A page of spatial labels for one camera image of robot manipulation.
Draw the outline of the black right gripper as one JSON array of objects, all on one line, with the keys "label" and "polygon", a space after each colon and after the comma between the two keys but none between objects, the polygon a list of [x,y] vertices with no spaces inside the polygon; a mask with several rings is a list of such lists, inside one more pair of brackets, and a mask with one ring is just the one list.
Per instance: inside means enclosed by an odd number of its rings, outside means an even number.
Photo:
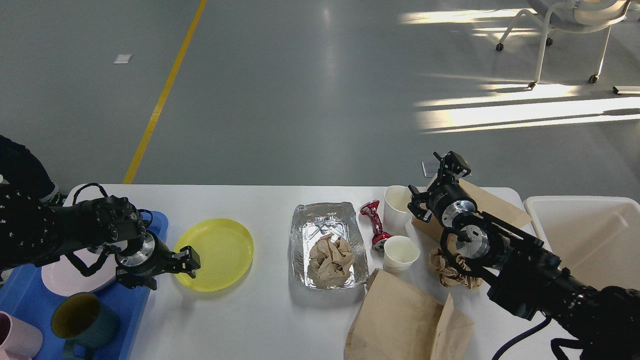
[{"label": "black right gripper", "polygon": [[423,223],[437,220],[440,224],[453,224],[454,219],[466,210],[459,210],[457,205],[447,210],[456,202],[466,200],[466,191],[458,184],[461,178],[470,176],[472,170],[466,160],[459,153],[449,151],[445,155],[433,153],[439,162],[434,182],[425,191],[408,185],[410,202],[407,209],[413,216]]}]

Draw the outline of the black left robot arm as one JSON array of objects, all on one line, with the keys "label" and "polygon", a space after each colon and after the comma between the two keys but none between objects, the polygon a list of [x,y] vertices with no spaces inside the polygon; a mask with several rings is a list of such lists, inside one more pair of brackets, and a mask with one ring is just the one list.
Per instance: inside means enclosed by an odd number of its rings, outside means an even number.
[{"label": "black left robot arm", "polygon": [[50,206],[11,184],[0,192],[1,270],[26,264],[35,267],[65,257],[85,277],[94,275],[114,255],[115,280],[128,289],[157,289],[156,276],[196,277],[201,258],[192,246],[171,251],[149,230],[144,209],[128,198],[106,193],[73,200],[71,206]]}]

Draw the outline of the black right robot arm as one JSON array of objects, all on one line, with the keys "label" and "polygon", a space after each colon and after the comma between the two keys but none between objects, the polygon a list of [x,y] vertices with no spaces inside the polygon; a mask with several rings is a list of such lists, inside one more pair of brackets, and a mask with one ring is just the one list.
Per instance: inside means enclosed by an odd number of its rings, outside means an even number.
[{"label": "black right robot arm", "polygon": [[639,292],[609,285],[601,290],[576,280],[544,242],[486,211],[462,188],[471,168],[456,152],[435,152],[438,171],[426,190],[408,187],[407,209],[423,223],[442,227],[439,248],[459,275],[489,284],[487,296],[510,314],[540,324],[501,346],[498,360],[518,342],[556,321],[571,338],[553,338],[551,352],[581,350],[581,360],[637,360],[640,357]]}]

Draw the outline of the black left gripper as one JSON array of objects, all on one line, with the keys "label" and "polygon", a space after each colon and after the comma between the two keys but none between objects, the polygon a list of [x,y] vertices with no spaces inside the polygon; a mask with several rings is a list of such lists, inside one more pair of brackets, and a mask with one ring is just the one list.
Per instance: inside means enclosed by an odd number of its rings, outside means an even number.
[{"label": "black left gripper", "polygon": [[154,276],[169,267],[170,274],[186,274],[192,279],[197,278],[197,271],[201,269],[201,258],[192,246],[186,245],[173,253],[153,232],[144,234],[140,248],[121,251],[115,260],[115,280],[127,289],[157,290]]}]

